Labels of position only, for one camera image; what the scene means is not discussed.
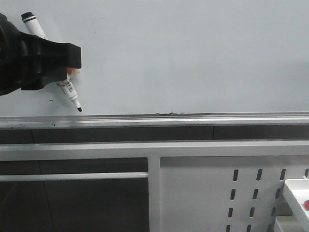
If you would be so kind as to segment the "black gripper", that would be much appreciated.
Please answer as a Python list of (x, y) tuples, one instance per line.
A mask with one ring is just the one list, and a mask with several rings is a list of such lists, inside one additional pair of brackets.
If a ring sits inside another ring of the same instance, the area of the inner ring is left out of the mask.
[[(43, 63), (24, 63), (41, 61)], [(82, 49), (71, 43), (57, 43), (19, 31), (0, 15), (0, 94), (17, 89), (40, 90), (63, 81), (67, 68), (82, 67)]]

